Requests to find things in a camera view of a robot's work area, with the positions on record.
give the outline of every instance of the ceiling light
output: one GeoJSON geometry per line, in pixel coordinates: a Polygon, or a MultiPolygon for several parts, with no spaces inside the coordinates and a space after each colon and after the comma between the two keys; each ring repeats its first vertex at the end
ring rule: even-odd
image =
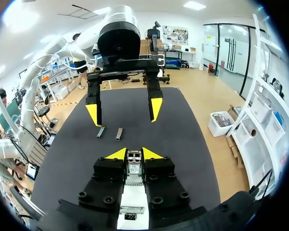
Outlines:
{"type": "Polygon", "coordinates": [[[110,7],[106,7],[106,8],[102,8],[102,9],[99,9],[99,10],[96,10],[96,11],[93,11],[93,12],[98,14],[98,15],[101,15],[101,14],[107,13],[109,11],[110,11],[110,7]]]}
{"type": "Polygon", "coordinates": [[[0,67],[0,74],[2,74],[2,72],[5,70],[5,65],[2,65],[1,67],[0,67]]]}
{"type": "Polygon", "coordinates": [[[50,42],[50,41],[52,41],[55,37],[56,37],[56,35],[48,35],[48,36],[42,38],[40,42],[41,42],[41,43],[50,42]]]}
{"type": "Polygon", "coordinates": [[[30,53],[30,54],[27,54],[23,59],[27,59],[27,58],[29,58],[31,55],[33,55],[33,52],[30,53]]]}
{"type": "Polygon", "coordinates": [[[32,27],[39,15],[24,8],[21,0],[15,0],[4,12],[3,21],[13,32],[22,32],[32,27]]]}
{"type": "Polygon", "coordinates": [[[196,10],[196,11],[200,11],[200,10],[206,8],[205,5],[202,5],[202,4],[194,2],[194,1],[189,1],[189,2],[185,3],[184,7],[190,8],[190,9],[193,9],[193,10],[196,10]]]}

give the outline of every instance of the screw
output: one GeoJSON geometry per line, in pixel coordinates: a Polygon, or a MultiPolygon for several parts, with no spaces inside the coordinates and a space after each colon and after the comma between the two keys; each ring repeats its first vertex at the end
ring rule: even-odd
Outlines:
{"type": "Polygon", "coordinates": [[[157,180],[157,179],[158,179],[158,176],[156,176],[156,175],[151,175],[149,178],[150,178],[150,180],[157,180]]]}
{"type": "Polygon", "coordinates": [[[152,201],[153,204],[155,205],[160,205],[161,203],[163,203],[164,199],[162,197],[155,197],[152,201]]]}
{"type": "Polygon", "coordinates": [[[111,197],[111,196],[106,196],[106,197],[104,197],[104,199],[103,199],[103,202],[105,203],[105,204],[112,204],[112,203],[114,203],[114,199],[111,197]]]}
{"type": "Polygon", "coordinates": [[[174,179],[176,176],[175,176],[174,173],[170,173],[170,174],[168,175],[168,177],[169,177],[170,179],[174,179]]]}
{"type": "Polygon", "coordinates": [[[189,194],[187,192],[183,192],[180,194],[180,198],[181,199],[188,199],[189,198],[189,194]]]}
{"type": "Polygon", "coordinates": [[[220,205],[220,209],[221,209],[223,212],[226,212],[226,211],[228,211],[228,205],[225,204],[225,203],[222,203],[222,204],[220,205]]]}
{"type": "Polygon", "coordinates": [[[96,180],[98,178],[100,178],[100,175],[98,173],[94,173],[92,179],[96,180]]]}
{"type": "Polygon", "coordinates": [[[86,198],[86,197],[87,197],[87,193],[86,193],[86,192],[80,192],[80,193],[78,194],[78,197],[79,197],[79,198],[86,198]]]}
{"type": "Polygon", "coordinates": [[[112,176],[112,177],[110,177],[110,180],[111,180],[111,182],[115,182],[115,181],[118,180],[118,177],[117,176],[112,176]]]}

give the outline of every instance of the wooden floor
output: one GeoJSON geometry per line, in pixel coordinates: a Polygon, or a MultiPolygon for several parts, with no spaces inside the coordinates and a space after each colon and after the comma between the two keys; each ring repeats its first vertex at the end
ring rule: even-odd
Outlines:
{"type": "MultiPolygon", "coordinates": [[[[246,171],[236,166],[236,160],[232,157],[225,136],[214,138],[207,127],[210,113],[227,111],[230,104],[243,106],[244,100],[229,86],[218,78],[208,75],[206,71],[197,69],[166,70],[166,74],[170,74],[171,83],[169,85],[161,83],[161,87],[179,87],[201,127],[213,160],[221,201],[227,200],[238,191],[247,191],[249,184],[246,171]]],[[[111,81],[112,89],[143,87],[146,86],[142,84],[142,81],[126,84],[111,81]]],[[[101,89],[110,89],[109,83],[103,83],[101,89]]],[[[59,119],[56,130],[60,130],[77,105],[76,102],[79,102],[86,93],[87,88],[84,90],[76,88],[64,100],[52,104],[48,116],[59,119]]]]}

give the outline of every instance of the wall poster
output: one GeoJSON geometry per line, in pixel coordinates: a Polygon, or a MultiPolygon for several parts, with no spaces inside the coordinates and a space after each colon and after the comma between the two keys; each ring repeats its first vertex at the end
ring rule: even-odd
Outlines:
{"type": "Polygon", "coordinates": [[[163,26],[163,40],[178,45],[188,45],[188,29],[177,26],[163,26]]]}

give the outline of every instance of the small metal part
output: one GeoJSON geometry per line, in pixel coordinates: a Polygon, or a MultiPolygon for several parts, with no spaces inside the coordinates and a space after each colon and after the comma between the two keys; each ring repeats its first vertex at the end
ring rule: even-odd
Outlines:
{"type": "Polygon", "coordinates": [[[126,185],[141,186],[143,185],[142,179],[142,153],[141,151],[128,151],[127,152],[127,178],[126,185]]]}
{"type": "Polygon", "coordinates": [[[96,135],[96,137],[97,137],[98,139],[101,138],[101,135],[102,135],[102,133],[103,133],[104,130],[105,130],[105,127],[101,127],[101,129],[99,130],[98,134],[96,135]]]}
{"type": "Polygon", "coordinates": [[[120,213],[139,213],[143,214],[145,212],[145,207],[131,207],[131,206],[121,206],[120,213]]]}
{"type": "Polygon", "coordinates": [[[121,135],[122,135],[122,131],[123,131],[123,128],[119,128],[118,129],[118,133],[116,135],[116,141],[120,141],[120,138],[121,138],[121,135]]]}
{"type": "Polygon", "coordinates": [[[124,219],[125,220],[136,220],[137,219],[137,214],[133,213],[126,213],[124,214],[124,219]]]}

